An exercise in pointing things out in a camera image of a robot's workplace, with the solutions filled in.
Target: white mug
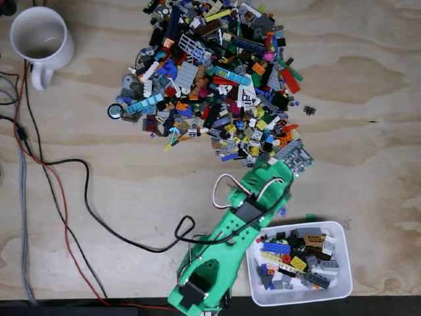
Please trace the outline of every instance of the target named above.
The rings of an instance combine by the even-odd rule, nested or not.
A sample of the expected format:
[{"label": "white mug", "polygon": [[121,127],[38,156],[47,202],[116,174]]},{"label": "white mug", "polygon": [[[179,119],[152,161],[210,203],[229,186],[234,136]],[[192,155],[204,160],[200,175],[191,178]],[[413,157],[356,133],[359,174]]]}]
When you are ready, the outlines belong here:
[{"label": "white mug", "polygon": [[44,90],[54,70],[66,66],[73,57],[74,42],[59,13],[47,7],[33,7],[20,13],[12,23],[13,49],[34,64],[32,84]]}]

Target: light blue lego brick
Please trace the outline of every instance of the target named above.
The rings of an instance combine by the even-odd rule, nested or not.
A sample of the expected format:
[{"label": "light blue lego brick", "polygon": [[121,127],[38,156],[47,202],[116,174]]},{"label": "light blue lego brick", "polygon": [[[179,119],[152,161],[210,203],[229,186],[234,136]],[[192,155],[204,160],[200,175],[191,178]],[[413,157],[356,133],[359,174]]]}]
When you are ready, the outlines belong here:
[{"label": "light blue lego brick", "polygon": [[228,80],[237,82],[238,84],[243,84],[244,86],[248,86],[251,83],[251,79],[250,78],[246,78],[243,76],[240,76],[239,74],[236,74],[232,71],[223,69],[219,66],[216,66],[213,70],[213,73],[221,76],[223,78],[226,78]]},{"label": "light blue lego brick", "polygon": [[273,253],[286,253],[289,255],[289,252],[291,251],[291,246],[284,245],[284,244],[274,244],[272,242],[264,242],[263,251],[268,251],[268,252],[273,252]]},{"label": "light blue lego brick", "polygon": [[147,99],[144,99],[142,101],[129,105],[126,111],[129,114],[134,114],[138,111],[144,110],[147,107],[151,107],[152,105],[157,104],[158,102],[161,102],[163,99],[164,99],[163,94],[158,93],[158,94],[152,95],[151,97],[148,97]]}]

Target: plywood surface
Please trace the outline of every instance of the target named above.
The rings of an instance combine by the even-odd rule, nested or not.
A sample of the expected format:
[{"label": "plywood surface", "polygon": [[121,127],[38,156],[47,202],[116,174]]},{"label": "plywood surface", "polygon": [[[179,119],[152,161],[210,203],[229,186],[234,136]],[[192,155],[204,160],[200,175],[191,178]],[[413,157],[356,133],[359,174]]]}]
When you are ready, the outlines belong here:
[{"label": "plywood surface", "polygon": [[[20,10],[31,1],[20,1]],[[183,215],[209,232],[222,212],[211,206],[221,163],[208,138],[163,153],[165,139],[107,117],[120,79],[151,34],[145,0],[49,1],[76,44],[70,65],[31,102],[48,160],[81,157],[93,178],[90,201],[128,238],[164,246]],[[286,57],[305,77],[291,112],[316,164],[294,184],[288,219],[314,213],[346,230],[354,295],[421,294],[421,5],[417,0],[282,0],[266,4],[285,26]],[[22,72],[0,18],[0,70]],[[1,107],[0,113],[12,109]],[[22,108],[22,123],[30,126]],[[34,129],[28,128],[34,139]],[[18,165],[11,125],[0,122],[0,300],[24,298],[20,281]],[[57,167],[70,226],[110,297],[166,296],[186,244],[160,255],[126,245],[101,228],[83,201],[84,170]],[[37,298],[90,298],[64,246],[64,230],[40,166],[28,171],[30,280]],[[245,265],[234,295],[249,295]]]}]

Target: red lego brick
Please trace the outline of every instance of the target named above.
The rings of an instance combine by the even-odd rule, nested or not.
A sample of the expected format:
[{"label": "red lego brick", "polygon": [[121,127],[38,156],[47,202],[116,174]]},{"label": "red lego brick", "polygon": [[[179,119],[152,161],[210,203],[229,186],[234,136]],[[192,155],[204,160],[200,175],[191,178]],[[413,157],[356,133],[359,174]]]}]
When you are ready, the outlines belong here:
[{"label": "red lego brick", "polygon": [[294,76],[292,75],[291,71],[288,68],[281,70],[282,78],[284,78],[286,84],[291,93],[297,93],[300,91],[300,87],[298,83],[295,81]]}]

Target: white wire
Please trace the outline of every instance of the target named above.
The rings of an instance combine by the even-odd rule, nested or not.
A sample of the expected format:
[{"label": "white wire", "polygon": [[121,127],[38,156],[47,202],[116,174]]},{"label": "white wire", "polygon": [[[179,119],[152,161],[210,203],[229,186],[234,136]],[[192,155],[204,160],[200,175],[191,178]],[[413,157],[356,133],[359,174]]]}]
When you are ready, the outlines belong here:
[{"label": "white wire", "polygon": [[262,195],[265,193],[265,191],[267,190],[267,188],[274,182],[280,182],[280,183],[284,183],[283,178],[273,178],[272,180],[269,180],[264,186],[263,188],[260,190],[259,194],[256,197],[256,202],[258,202],[258,200],[262,197]]},{"label": "white wire", "polygon": [[241,183],[239,183],[239,181],[237,179],[235,179],[232,175],[228,174],[228,173],[224,173],[221,174],[219,176],[219,178],[216,180],[215,185],[213,187],[213,191],[212,191],[212,204],[213,206],[215,206],[217,209],[227,209],[229,207],[231,207],[232,205],[219,205],[217,204],[217,202],[215,201],[215,193],[216,193],[216,188],[218,187],[219,182],[221,181],[222,178],[224,178],[225,176],[229,177],[238,188],[242,189],[248,196],[251,196],[251,192],[246,189]]}]

